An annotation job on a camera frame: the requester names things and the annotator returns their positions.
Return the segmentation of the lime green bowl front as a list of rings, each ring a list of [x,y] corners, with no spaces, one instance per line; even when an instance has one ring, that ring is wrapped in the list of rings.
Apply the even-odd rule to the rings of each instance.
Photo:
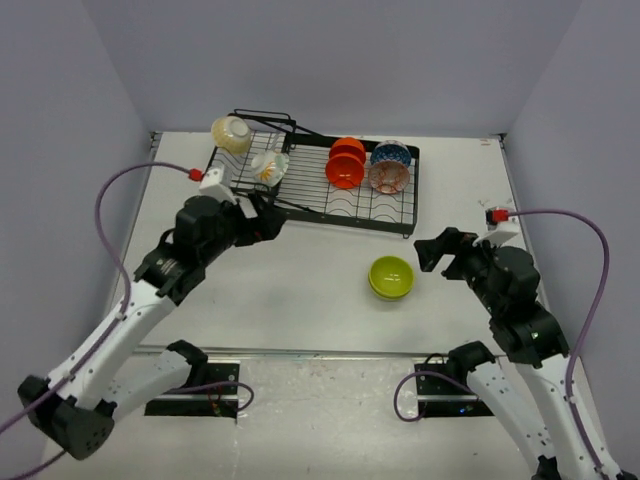
[[[412,283],[414,285],[414,271],[402,258],[383,256],[376,259],[368,272],[369,283]]]

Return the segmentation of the lime green bowl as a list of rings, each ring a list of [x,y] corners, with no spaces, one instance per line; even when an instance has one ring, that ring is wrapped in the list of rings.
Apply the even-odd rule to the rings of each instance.
[[[369,283],[369,287],[378,298],[384,301],[400,301],[413,290],[412,283]]]
[[[383,256],[376,259],[368,272],[369,283],[412,283],[414,285],[414,271],[402,258]]]

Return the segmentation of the orange bowl front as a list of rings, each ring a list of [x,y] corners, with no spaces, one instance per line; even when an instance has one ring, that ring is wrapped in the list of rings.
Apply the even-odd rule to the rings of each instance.
[[[348,153],[331,156],[325,166],[328,181],[341,189],[357,188],[364,174],[364,165],[356,156]]]

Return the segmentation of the orange bowl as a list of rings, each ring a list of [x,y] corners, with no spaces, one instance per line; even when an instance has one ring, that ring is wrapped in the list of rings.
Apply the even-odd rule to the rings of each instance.
[[[329,158],[342,154],[355,156],[361,164],[366,162],[365,146],[360,140],[354,137],[339,138],[332,144],[329,150]]]
[[[331,156],[325,166],[328,181],[341,189],[357,188],[364,174],[364,165],[356,156],[348,153]]]

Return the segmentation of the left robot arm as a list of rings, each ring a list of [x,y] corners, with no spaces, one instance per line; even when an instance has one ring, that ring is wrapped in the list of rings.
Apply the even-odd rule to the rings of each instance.
[[[105,443],[115,424],[165,393],[207,389],[207,357],[184,341],[168,345],[144,374],[117,373],[141,341],[205,279],[207,267],[231,247],[275,239],[285,214],[257,193],[255,214],[208,196],[186,200],[175,225],[164,232],[134,272],[122,299],[84,343],[46,377],[28,376],[18,396],[30,422],[76,460]]]

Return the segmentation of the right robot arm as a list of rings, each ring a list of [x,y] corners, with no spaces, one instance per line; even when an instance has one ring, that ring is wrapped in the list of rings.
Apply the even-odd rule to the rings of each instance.
[[[630,479],[607,451],[568,369],[571,352],[556,318],[539,302],[540,274],[532,256],[494,246],[448,227],[414,248],[424,272],[452,256],[442,275],[461,280],[490,315],[494,341],[527,385],[526,406],[496,357],[480,341],[447,354],[441,377],[456,392],[475,394],[520,449],[535,479]]]

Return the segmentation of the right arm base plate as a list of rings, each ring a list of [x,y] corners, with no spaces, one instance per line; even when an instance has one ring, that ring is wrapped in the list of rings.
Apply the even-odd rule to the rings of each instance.
[[[452,373],[449,360],[440,354],[429,355],[423,363],[414,365],[414,370],[442,374],[466,385]],[[478,397],[450,382],[430,375],[415,378],[418,395],[418,413],[422,418],[471,418],[492,417],[493,413]]]

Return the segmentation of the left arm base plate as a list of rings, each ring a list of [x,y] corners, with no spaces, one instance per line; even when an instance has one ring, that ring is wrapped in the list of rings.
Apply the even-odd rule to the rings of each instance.
[[[158,397],[145,405],[146,417],[175,418],[228,418],[238,416],[239,387],[235,383],[240,378],[240,364],[237,362],[209,363],[200,386],[214,384],[208,389],[173,393]]]

